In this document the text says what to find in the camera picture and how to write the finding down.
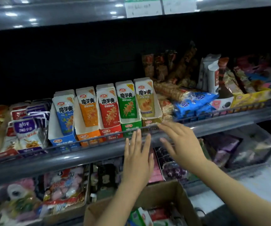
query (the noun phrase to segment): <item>yellow snack package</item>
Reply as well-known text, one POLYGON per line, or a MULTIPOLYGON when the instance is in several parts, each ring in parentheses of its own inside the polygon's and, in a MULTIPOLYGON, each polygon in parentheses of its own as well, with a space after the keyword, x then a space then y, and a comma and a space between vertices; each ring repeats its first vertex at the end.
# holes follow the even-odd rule
POLYGON ((134 79, 133 82, 142 117, 154 117, 153 81, 146 77, 134 79))
POLYGON ((98 125, 98 112, 94 87, 76 89, 77 98, 81 108, 86 127, 98 125))

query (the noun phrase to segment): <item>hand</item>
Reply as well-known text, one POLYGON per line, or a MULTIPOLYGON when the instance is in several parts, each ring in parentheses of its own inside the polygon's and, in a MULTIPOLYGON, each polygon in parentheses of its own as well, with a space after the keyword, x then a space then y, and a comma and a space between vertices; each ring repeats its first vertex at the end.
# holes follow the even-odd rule
POLYGON ((128 138, 125 142, 122 184, 129 187, 130 191, 136 192, 137 195, 147 185, 153 172, 153 154, 149 155, 150 142, 151 135, 148 134, 141 152, 142 135, 140 129, 133 132, 130 144, 128 138))
POLYGON ((162 129, 173 140, 175 149, 165 138, 160 138, 160 141, 167 148, 167 151, 171 157, 184 169, 199 176, 201 168, 208 160, 206 159, 204 152, 199 144, 198 139, 193 133, 192 129, 173 122, 164 121, 162 124, 158 124, 158 127, 162 129))

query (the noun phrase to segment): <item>brown cardboard box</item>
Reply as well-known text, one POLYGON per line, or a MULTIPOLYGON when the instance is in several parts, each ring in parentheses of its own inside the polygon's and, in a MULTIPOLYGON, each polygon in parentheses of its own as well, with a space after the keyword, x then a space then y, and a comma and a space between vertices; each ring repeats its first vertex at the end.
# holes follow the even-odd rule
MULTIPOLYGON (((107 198, 88 205, 85 210, 83 225, 93 226, 109 204, 110 200, 111 198, 107 198)), ((175 203, 179 213, 185 217, 188 226, 202 225, 187 194, 177 180, 146 186, 138 197, 134 205, 134 210, 139 207, 151 209, 154 207, 166 206, 170 202, 175 203)))

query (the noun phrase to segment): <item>black shelf back panel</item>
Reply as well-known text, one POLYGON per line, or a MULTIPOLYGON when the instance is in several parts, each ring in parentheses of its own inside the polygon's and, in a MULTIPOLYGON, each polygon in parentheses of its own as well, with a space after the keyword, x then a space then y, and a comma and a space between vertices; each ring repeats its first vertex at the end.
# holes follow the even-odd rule
POLYGON ((271 53, 271 7, 0 31, 0 104, 144 76, 140 54, 271 53))

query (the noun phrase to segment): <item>left hand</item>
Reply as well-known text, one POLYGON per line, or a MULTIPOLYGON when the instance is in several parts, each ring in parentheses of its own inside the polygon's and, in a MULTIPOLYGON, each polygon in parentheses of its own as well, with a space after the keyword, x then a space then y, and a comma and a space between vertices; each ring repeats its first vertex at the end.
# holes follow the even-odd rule
POLYGON ((130 144, 129 139, 126 138, 124 165, 122 183, 126 185, 130 191, 140 194, 147 185, 154 167, 153 153, 149 155, 151 143, 151 135, 146 136, 146 140, 142 148, 141 130, 133 132, 130 144))

